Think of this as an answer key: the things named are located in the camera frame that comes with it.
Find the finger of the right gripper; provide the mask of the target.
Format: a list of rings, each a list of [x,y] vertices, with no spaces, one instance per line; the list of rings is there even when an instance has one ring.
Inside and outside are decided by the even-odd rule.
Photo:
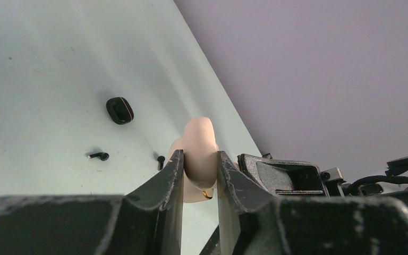
[[[215,228],[199,255],[221,255],[219,225]]]

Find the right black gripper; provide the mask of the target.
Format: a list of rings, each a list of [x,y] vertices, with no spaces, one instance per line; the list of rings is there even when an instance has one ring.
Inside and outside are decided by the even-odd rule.
[[[408,156],[387,162],[384,175],[372,175],[347,183],[339,168],[320,171],[306,161],[278,160],[270,154],[257,157],[241,154],[238,168],[248,178],[275,196],[371,197],[384,196],[382,183],[406,184]],[[408,187],[390,192],[408,207]]]

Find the beige earbud charging case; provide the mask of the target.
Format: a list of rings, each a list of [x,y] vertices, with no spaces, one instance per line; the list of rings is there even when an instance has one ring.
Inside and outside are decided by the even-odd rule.
[[[187,123],[181,137],[170,146],[184,153],[183,201],[197,203],[213,198],[217,186],[217,151],[215,131],[208,117],[194,118]]]

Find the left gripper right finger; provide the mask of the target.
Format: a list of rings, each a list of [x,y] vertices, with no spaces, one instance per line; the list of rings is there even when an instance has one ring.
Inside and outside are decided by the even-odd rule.
[[[308,165],[311,190],[274,195],[227,153],[217,154],[221,254],[408,254],[408,207],[385,196],[330,197]]]

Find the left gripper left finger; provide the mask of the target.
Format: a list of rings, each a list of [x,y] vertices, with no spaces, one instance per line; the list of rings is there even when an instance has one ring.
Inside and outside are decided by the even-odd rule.
[[[127,195],[0,197],[0,254],[180,254],[184,153]]]

